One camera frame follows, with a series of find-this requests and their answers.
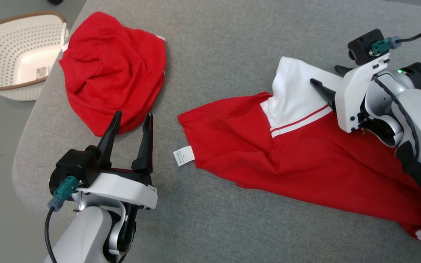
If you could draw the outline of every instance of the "folded red fabric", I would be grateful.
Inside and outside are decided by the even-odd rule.
[[[165,41],[96,12],[72,34],[60,65],[72,109],[96,136],[117,110],[120,132],[137,127],[164,83]]]

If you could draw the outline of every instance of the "gray fabric surface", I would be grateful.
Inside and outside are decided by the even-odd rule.
[[[354,66],[350,40],[374,28],[385,36],[414,35],[421,31],[420,7],[368,0],[89,0],[75,28],[99,10],[167,40],[166,81],[152,109],[159,201],[157,209],[139,212],[127,261],[421,263],[421,242],[395,222],[244,190],[193,163],[179,168],[172,155],[187,145],[178,114],[270,91],[282,56],[331,71]],[[421,62],[421,40],[394,50],[391,60],[396,67]],[[114,167],[130,167],[141,137],[140,129],[117,137]],[[46,213],[56,161],[98,140],[69,106],[56,63],[15,157],[22,200]],[[73,218],[73,208],[66,204],[57,218]]]

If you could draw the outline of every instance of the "laundry basket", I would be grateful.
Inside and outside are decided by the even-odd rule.
[[[37,100],[69,34],[66,20],[54,11],[0,21],[0,95]]]

